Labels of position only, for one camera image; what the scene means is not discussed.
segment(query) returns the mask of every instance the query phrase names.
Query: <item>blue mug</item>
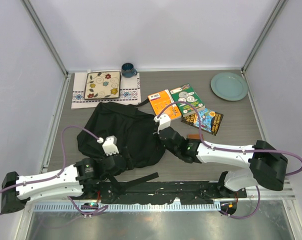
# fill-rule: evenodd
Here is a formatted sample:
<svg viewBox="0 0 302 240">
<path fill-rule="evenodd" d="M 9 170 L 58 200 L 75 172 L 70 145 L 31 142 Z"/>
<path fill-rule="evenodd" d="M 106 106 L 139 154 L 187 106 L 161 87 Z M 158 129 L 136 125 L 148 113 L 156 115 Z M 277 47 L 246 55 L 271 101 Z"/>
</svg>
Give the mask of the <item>blue mug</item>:
<svg viewBox="0 0 302 240">
<path fill-rule="evenodd" d="M 122 76 L 125 78 L 132 78 L 138 74 L 135 66 L 132 63 L 125 63 L 121 67 Z"/>
</svg>

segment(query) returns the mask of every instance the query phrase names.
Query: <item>green book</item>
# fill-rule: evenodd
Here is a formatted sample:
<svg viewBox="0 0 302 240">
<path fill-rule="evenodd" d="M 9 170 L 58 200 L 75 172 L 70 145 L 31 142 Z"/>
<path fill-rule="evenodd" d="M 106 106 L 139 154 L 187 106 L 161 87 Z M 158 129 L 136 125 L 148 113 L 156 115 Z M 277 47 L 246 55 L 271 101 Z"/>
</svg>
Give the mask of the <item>green book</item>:
<svg viewBox="0 0 302 240">
<path fill-rule="evenodd" d="M 201 101 L 201 99 L 199 98 L 196 91 L 194 91 L 194 89 L 191 87 L 189 83 L 181 87 L 172 89 L 170 91 L 170 94 L 175 102 L 176 101 L 187 102 L 193 105 L 198 111 L 204 110 L 206 107 L 203 101 Z M 178 103 L 177 107 L 179 108 L 183 117 L 196 113 L 192 107 L 184 103 Z"/>
</svg>

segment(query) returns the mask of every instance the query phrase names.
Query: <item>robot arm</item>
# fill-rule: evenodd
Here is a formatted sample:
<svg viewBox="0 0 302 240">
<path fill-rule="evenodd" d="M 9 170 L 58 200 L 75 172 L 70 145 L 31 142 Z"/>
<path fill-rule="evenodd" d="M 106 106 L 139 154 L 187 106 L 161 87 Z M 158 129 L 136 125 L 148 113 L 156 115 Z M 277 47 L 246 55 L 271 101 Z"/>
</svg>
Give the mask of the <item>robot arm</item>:
<svg viewBox="0 0 302 240">
<path fill-rule="evenodd" d="M 256 153 L 252 150 L 274 150 L 270 144 L 258 140 L 255 145 L 232 146 L 185 139 L 170 127 L 170 117 L 162 114 L 154 118 L 159 122 L 158 135 L 171 153 L 186 163 L 219 163 L 242 168 L 223 172 L 219 183 L 222 190 L 236 192 L 241 188 L 261 185 L 274 191 L 284 186 L 288 159 L 279 153 Z"/>
<path fill-rule="evenodd" d="M 281 191 L 288 160 L 279 153 L 246 152 L 250 150 L 269 150 L 274 148 L 265 141 L 257 141 L 255 145 L 230 146 L 205 142 L 199 139 L 185 139 L 170 127 L 170 117 L 161 115 L 158 136 L 166 149 L 186 163 L 220 163 L 241 168 L 237 171 L 223 172 L 219 178 L 217 189 L 222 196 L 230 196 L 239 189 L 261 185 L 267 189 Z M 102 147 L 105 152 L 103 159 L 84 158 L 74 165 L 66 167 L 58 176 L 59 170 L 32 175 L 19 176 L 16 172 L 9 172 L 3 183 L 2 189 L 18 184 L 2 193 L 1 213 L 13 213 L 22 210 L 26 204 L 40 200 L 59 197 L 79 197 L 95 191 L 97 183 L 109 178 L 111 183 L 119 183 L 112 176 L 125 170 L 133 169 L 130 164 L 130 155 L 122 150 L 119 154 L 117 139 L 114 136 L 106 138 Z M 40 181 L 53 176 L 58 176 L 49 181 Z M 152 174 L 144 178 L 149 181 L 158 177 Z"/>
</svg>

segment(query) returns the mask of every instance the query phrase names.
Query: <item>strap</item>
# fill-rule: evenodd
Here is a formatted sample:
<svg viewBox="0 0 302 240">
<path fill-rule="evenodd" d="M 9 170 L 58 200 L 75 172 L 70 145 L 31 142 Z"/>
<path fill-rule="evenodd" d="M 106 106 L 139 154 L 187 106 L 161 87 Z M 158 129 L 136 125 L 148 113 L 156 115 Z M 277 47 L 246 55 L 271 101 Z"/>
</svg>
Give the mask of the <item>strap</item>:
<svg viewBox="0 0 302 240">
<path fill-rule="evenodd" d="M 134 105 L 134 106 L 136 106 L 136 107 L 138 108 L 138 107 L 141 107 L 141 106 L 143 106 L 143 105 L 146 105 L 148 102 L 150 102 L 150 101 L 149 101 L 149 98 L 147 98 L 147 99 L 144 100 L 143 102 L 140 102 L 139 104 Z"/>
<path fill-rule="evenodd" d="M 124 186 L 121 186 L 121 184 L 111 174 L 108 173 L 106 175 L 106 177 L 110 180 L 111 184 L 113 185 L 113 187 L 116 188 L 116 190 L 118 191 L 119 194 L 125 194 L 125 192 L 128 188 L 131 188 L 138 184 L 142 184 L 144 182 L 156 179 L 159 177 L 159 174 L 157 172 L 155 172 L 150 175 L 143 176 L 143 177 L 140 177 L 140 178 L 132 180 L 132 181 L 128 181 Z"/>
<path fill-rule="evenodd" d="M 132 181 L 128 181 L 125 184 L 124 188 L 125 188 L 125 190 L 127 190 L 128 188 L 131 188 L 131 187 L 133 187 L 135 185 L 142 184 L 144 182 L 156 179 L 158 177 L 159 177 L 159 174 L 157 172 L 155 172 L 155 173 L 152 173 L 150 175 L 143 176 L 143 177 L 140 177 L 140 178 L 132 180 Z"/>
<path fill-rule="evenodd" d="M 124 157 L 125 159 L 125 162 L 126 162 L 126 167 L 128 170 L 132 170 L 135 168 L 134 164 L 133 164 L 133 161 L 132 161 L 132 157 L 130 156 L 130 153 L 129 153 L 129 150 L 128 150 L 128 146 L 124 146 L 122 148 L 122 156 Z"/>
</svg>

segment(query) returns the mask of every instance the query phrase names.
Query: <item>colorful booklet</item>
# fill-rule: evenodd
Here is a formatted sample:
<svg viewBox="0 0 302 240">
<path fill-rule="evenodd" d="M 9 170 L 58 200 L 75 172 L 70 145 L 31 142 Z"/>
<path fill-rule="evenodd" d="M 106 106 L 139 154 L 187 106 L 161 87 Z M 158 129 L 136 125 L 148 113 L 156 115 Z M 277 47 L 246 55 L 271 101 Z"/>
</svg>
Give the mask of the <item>colorful booklet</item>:
<svg viewBox="0 0 302 240">
<path fill-rule="evenodd" d="M 223 119 L 223 114 L 205 108 L 204 110 L 199 111 L 199 115 L 201 122 L 201 130 L 214 136 L 217 135 Z M 198 116 L 195 113 L 183 117 L 181 121 L 197 129 L 199 128 Z"/>
<path fill-rule="evenodd" d="M 190 86 L 189 83 L 187 83 L 181 87 L 172 89 L 170 91 L 170 94 L 171 94 L 174 102 L 176 102 L 176 101 L 187 102 L 187 103 L 193 105 L 198 111 L 205 109 L 205 104 L 201 101 L 198 94 L 194 91 L 194 89 Z M 177 106 L 183 117 L 186 117 L 186 116 L 189 116 L 189 115 L 195 113 L 193 108 L 187 104 L 178 103 Z"/>
<path fill-rule="evenodd" d="M 147 98 L 149 99 L 156 115 L 158 115 L 170 103 L 173 103 L 173 99 L 168 89 L 151 94 L 147 96 Z M 176 104 L 170 106 L 164 113 L 168 114 L 171 120 L 181 118 L 181 113 Z"/>
</svg>

